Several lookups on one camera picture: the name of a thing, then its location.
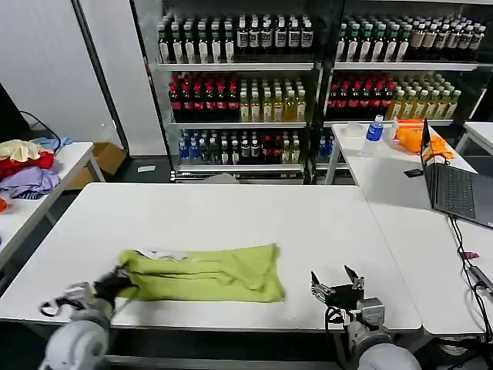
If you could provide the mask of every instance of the laptop keyboard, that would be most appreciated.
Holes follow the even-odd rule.
[[[475,218],[475,202],[472,197],[471,174],[441,166],[439,172],[438,204],[455,214]]]

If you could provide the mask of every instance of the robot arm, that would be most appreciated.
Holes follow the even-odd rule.
[[[345,266],[352,284],[328,287],[312,272],[312,294],[328,306],[327,324],[342,324],[349,338],[350,364],[358,370],[421,370],[406,349],[392,344],[384,327],[385,306],[378,298],[364,298],[364,277]]]
[[[41,304],[39,310],[53,317],[67,304],[74,309],[70,322],[59,328],[49,339],[40,370],[92,370],[106,356],[109,326],[115,313],[115,297],[132,287],[126,272],[116,268],[94,284],[88,282],[70,286],[63,296]]]

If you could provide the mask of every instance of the cardboard box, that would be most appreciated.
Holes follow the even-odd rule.
[[[121,150],[111,143],[95,143],[92,154],[94,154],[99,168],[110,175],[115,174],[126,158],[126,151]],[[93,181],[95,180],[92,178],[89,169],[85,166],[66,189],[81,190],[85,185]]]

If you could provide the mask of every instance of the laptop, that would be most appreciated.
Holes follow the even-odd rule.
[[[428,147],[431,156],[425,161]],[[445,164],[444,157],[432,151],[426,119],[420,156],[431,208],[493,229],[493,178]]]

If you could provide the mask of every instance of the shelf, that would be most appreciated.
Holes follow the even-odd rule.
[[[158,64],[159,70],[169,72],[225,72],[225,71],[311,71],[313,63],[208,63]]]
[[[332,127],[334,124],[345,124],[349,122],[363,123],[364,125],[370,124],[374,121],[357,121],[357,120],[347,120],[347,121],[325,121],[324,127]],[[430,119],[428,124],[430,126],[450,126],[454,122],[453,119]],[[382,121],[384,125],[391,125],[394,121]]]
[[[463,5],[493,5],[491,0],[366,0],[371,2],[444,2],[448,4]]]
[[[177,129],[303,129],[306,122],[190,122],[170,123]]]
[[[336,62],[335,71],[458,71],[470,72],[478,67],[477,63],[448,62]]]
[[[317,171],[327,171],[329,170],[329,163],[317,163],[315,169]],[[336,166],[336,170],[349,170],[349,167],[346,163],[338,163]]]
[[[301,164],[252,164],[252,165],[221,165],[221,164],[180,164],[176,166],[179,173],[302,173]]]

